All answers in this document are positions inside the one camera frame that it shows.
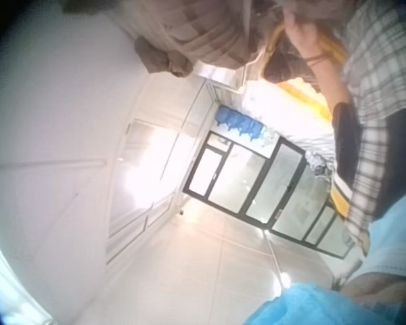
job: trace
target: white wall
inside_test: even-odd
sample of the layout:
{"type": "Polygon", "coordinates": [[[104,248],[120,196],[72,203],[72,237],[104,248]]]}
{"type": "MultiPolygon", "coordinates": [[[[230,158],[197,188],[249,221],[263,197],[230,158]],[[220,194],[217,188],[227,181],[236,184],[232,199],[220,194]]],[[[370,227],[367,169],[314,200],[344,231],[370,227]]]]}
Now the white wall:
{"type": "Polygon", "coordinates": [[[149,78],[107,17],[64,16],[52,0],[32,7],[0,46],[0,248],[61,324],[104,281],[114,166],[128,124],[139,112],[180,130],[196,96],[189,89],[202,83],[168,102],[172,78],[149,78]],[[167,102],[170,119],[146,112],[167,102]]]}

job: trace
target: yellow object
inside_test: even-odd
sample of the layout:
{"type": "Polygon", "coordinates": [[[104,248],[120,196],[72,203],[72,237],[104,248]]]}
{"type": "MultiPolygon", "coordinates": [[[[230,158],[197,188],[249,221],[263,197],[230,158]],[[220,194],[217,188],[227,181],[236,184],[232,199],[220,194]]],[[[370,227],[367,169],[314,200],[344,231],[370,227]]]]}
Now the yellow object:
{"type": "Polygon", "coordinates": [[[336,206],[337,212],[346,218],[349,211],[349,202],[341,195],[336,186],[331,187],[331,199],[336,206]]]}

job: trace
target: light fixture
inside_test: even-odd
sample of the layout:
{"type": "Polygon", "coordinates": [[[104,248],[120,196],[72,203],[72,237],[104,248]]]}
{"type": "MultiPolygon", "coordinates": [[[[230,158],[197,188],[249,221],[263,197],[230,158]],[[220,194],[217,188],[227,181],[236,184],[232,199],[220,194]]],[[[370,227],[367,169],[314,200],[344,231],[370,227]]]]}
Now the light fixture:
{"type": "Polygon", "coordinates": [[[286,289],[289,289],[290,285],[292,284],[292,281],[286,272],[281,273],[281,283],[283,284],[283,287],[286,289]]]}

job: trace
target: glass panel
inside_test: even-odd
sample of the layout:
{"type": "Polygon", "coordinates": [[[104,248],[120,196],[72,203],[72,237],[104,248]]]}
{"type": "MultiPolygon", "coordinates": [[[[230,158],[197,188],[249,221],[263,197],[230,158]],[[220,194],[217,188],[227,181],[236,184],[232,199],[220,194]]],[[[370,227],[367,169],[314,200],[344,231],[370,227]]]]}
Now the glass panel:
{"type": "Polygon", "coordinates": [[[150,208],[176,136],[169,129],[133,122],[114,175],[111,230],[150,208]]]}
{"type": "Polygon", "coordinates": [[[351,243],[352,239],[349,236],[343,221],[341,218],[337,217],[335,218],[325,237],[323,237],[323,240],[320,242],[318,248],[329,253],[344,256],[351,243]]]}
{"type": "Polygon", "coordinates": [[[264,163],[264,158],[243,147],[233,146],[209,200],[239,212],[264,163]]]}
{"type": "Polygon", "coordinates": [[[191,159],[194,142],[194,138],[185,134],[180,134],[177,138],[160,185],[156,189],[155,204],[172,194],[183,179],[191,159]]]}
{"type": "Polygon", "coordinates": [[[192,192],[205,195],[215,171],[217,171],[221,158],[222,156],[220,154],[213,152],[211,149],[204,150],[202,159],[189,185],[189,189],[192,192]]]}
{"type": "Polygon", "coordinates": [[[221,149],[222,151],[227,151],[230,147],[230,141],[224,139],[223,137],[219,137],[218,135],[211,134],[208,139],[208,144],[212,147],[216,147],[221,149]]]}
{"type": "Polygon", "coordinates": [[[332,208],[326,207],[325,210],[323,210],[319,221],[315,224],[313,230],[311,230],[310,234],[305,240],[310,244],[316,244],[328,223],[331,222],[334,213],[335,211],[332,208]]]}
{"type": "Polygon", "coordinates": [[[302,155],[282,145],[247,215],[267,223],[286,192],[302,155]]]}
{"type": "Polygon", "coordinates": [[[273,229],[302,240],[328,197],[329,183],[317,179],[307,166],[273,229]]]}

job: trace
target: wrist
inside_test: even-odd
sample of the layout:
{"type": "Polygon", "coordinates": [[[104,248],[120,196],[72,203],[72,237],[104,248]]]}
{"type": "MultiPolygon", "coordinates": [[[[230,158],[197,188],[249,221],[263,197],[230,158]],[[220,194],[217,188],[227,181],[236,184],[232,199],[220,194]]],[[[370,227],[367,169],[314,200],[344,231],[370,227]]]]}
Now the wrist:
{"type": "Polygon", "coordinates": [[[305,60],[315,56],[321,56],[324,53],[324,50],[318,45],[303,47],[298,49],[298,51],[305,60]]]}

